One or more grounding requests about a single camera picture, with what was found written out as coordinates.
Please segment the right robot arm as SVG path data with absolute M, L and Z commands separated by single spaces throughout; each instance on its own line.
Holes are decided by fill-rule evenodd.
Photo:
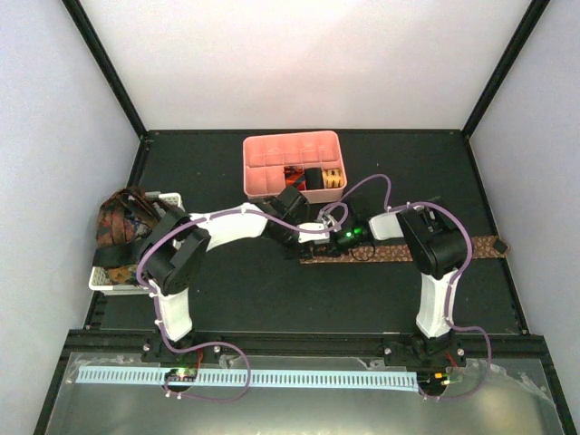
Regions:
M 454 331 L 453 305 L 461 275 L 473 257 L 467 229 L 440 197 L 391 208 L 332 236 L 329 256 L 365 243 L 402 238 L 420 272 L 420 308 L 411 336 L 414 359 L 423 365 L 439 360 Z

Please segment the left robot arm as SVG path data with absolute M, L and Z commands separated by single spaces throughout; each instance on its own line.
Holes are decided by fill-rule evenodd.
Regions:
M 206 254 L 226 244 L 261 236 L 294 248 L 308 242 L 327 242 L 331 217 L 310 217 L 310 203 L 296 188 L 275 197 L 256 199 L 237 207 L 206 214 L 186 214 L 171 206 L 143 241 L 136 278 L 150 290 L 155 324 L 165 334 L 162 350 L 175 362 L 186 361 L 195 341 L 189 314 L 189 289 Z

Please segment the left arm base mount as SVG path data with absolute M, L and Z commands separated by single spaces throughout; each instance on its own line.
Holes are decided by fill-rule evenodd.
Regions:
M 191 333 L 177 342 L 169 344 L 175 351 L 163 342 L 161 335 L 147 339 L 143 344 L 141 361 L 157 364 L 166 371 L 163 374 L 162 388 L 171 392 L 180 393 L 189 390 L 197 380 L 205 360 L 214 362 L 224 350 L 222 344 L 211 344 L 196 351 L 187 351 L 189 347 L 198 345 L 198 341 Z

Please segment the brown floral tie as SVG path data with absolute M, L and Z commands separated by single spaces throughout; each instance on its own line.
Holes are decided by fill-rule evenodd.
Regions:
M 479 236 L 471 239 L 473 259 L 506 258 L 509 246 L 498 236 Z M 361 246 L 339 256 L 307 256 L 301 265 L 353 264 L 353 263 L 409 263 L 411 251 L 406 245 Z

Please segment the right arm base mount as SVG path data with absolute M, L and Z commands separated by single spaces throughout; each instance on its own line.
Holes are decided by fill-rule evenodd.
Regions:
M 462 380 L 466 362 L 458 351 L 453 333 L 439 338 L 426 338 L 421 332 L 399 334 L 383 344 L 385 364 L 416 372 L 420 392 L 436 398 L 452 383 Z

